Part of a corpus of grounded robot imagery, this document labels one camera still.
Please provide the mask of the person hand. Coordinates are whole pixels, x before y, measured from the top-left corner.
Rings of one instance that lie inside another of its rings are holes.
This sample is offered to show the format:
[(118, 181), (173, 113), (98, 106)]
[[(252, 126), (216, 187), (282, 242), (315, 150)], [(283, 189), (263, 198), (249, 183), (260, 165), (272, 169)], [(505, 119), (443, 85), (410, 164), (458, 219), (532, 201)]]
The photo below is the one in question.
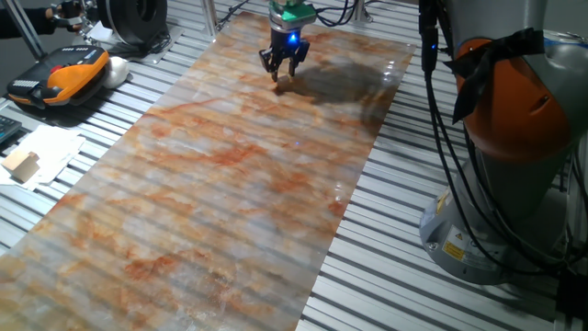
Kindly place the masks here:
[(65, 0), (51, 5), (47, 10), (47, 16), (57, 28), (78, 32), (85, 25), (85, 4), (80, 0)]

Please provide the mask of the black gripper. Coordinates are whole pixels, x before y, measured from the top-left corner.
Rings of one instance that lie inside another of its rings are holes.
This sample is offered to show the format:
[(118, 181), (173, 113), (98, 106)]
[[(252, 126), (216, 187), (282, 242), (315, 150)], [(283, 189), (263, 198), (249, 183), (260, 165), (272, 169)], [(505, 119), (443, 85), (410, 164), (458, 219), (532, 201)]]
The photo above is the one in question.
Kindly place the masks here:
[(263, 68), (274, 82), (277, 81), (277, 72), (281, 65), (281, 58), (276, 51), (288, 52), (290, 77), (295, 76), (296, 68), (305, 61), (310, 43), (301, 39), (303, 27), (301, 23), (287, 24), (271, 21), (271, 47), (261, 50), (258, 54)]

